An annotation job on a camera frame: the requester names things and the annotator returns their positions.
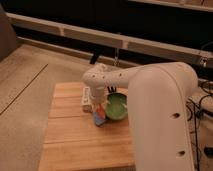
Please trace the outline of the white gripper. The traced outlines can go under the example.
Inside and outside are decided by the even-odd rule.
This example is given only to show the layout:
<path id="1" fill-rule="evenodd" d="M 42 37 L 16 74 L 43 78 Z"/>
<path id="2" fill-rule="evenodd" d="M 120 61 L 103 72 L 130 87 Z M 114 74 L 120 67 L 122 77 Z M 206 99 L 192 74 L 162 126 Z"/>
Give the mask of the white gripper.
<path id="1" fill-rule="evenodd" d="M 92 104 L 93 113 L 97 111 L 97 103 L 104 101 L 105 89 L 103 87 L 90 88 L 90 99 L 94 102 Z M 100 114 L 105 115 L 105 109 L 102 104 L 99 104 Z"/>

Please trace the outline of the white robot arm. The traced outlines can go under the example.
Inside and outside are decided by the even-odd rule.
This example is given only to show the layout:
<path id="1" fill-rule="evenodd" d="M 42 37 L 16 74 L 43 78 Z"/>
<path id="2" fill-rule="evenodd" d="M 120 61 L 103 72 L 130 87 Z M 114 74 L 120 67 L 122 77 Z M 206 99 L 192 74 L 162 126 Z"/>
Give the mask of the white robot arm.
<path id="1" fill-rule="evenodd" d="M 83 75 L 95 102 L 109 86 L 126 88 L 136 171 L 195 171 L 186 101 L 198 87 L 183 62 L 109 71 L 97 64 Z"/>

